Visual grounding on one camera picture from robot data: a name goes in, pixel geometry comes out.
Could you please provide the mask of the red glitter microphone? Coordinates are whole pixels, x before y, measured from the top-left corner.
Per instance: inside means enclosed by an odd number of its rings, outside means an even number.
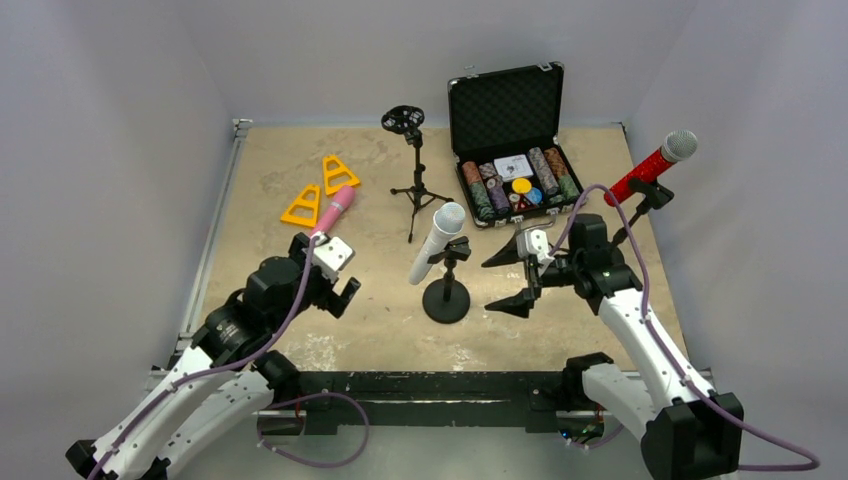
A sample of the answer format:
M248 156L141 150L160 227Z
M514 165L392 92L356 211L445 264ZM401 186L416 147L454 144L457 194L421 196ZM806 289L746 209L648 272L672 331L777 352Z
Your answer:
M641 163L624 175L604 195L604 200L613 206L613 199L619 203L628 200L636 190L630 186L632 180L651 184L672 166L691 158L698 149L698 138L690 130L676 130L669 133L663 143Z

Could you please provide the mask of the black tripod mic stand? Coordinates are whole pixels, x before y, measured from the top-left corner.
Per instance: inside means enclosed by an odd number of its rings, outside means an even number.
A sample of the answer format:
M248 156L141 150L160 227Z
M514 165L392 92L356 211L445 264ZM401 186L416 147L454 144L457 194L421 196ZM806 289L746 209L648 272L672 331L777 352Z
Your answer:
M413 170L413 184L407 188L391 188L392 195L405 194L412 203L410 216L410 227L407 242L412 243L414 236L414 225L416 215L429 206L435 200L452 202L452 197L447 197L431 192L423 181L423 173L426 166L421 161L421 148L423 146L423 135L421 125L424 123L425 114L419 107L411 105L398 105L387 111L381 117L381 126L384 130L401 135L406 143L413 147L415 164Z

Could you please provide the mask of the pink microphone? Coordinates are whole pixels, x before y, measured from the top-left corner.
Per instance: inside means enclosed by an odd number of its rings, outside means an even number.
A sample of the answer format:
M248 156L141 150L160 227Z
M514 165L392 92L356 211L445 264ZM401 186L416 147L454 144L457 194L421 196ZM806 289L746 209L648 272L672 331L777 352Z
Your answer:
M342 214L353 204L356 196L354 187L344 185L332 197L330 206L318 218L309 233L310 237L317 234L328 235Z

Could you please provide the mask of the white microphone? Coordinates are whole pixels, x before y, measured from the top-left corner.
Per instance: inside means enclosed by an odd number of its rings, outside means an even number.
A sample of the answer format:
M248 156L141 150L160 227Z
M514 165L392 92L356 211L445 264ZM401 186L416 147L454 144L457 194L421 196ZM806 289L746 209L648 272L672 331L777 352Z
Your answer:
M463 229L466 211L456 202L448 202L433 215L431 229L412 263L408 283L419 284L429 273L432 265L429 259L441 253L447 244Z

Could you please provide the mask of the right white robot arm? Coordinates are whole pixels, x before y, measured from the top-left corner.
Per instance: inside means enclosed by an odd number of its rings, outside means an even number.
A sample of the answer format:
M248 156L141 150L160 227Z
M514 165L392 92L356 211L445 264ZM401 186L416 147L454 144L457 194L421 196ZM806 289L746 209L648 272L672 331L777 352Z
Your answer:
M732 420L744 409L732 393L719 394L670 340L645 288L607 235L598 214L580 214L565 253L553 255L547 234L520 230L483 267L521 263L527 285L491 302L488 311L528 317L544 289L573 287L630 356L641 382L628 379L601 354L568 360L564 390L606 408L639 442L654 479L712 479L739 467L741 430ZM713 401L732 419L708 406Z

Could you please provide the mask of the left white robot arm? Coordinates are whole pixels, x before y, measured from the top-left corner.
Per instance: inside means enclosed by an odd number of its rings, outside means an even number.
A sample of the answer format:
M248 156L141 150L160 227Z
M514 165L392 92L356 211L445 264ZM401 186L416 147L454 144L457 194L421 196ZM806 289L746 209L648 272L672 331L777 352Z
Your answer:
M314 307L340 317L360 283L334 287L355 252L339 237L297 234L285 256L263 260L244 287L208 314L166 376L121 422L65 457L84 479L171 479L242 418L265 406L297 406L310 392L274 344Z

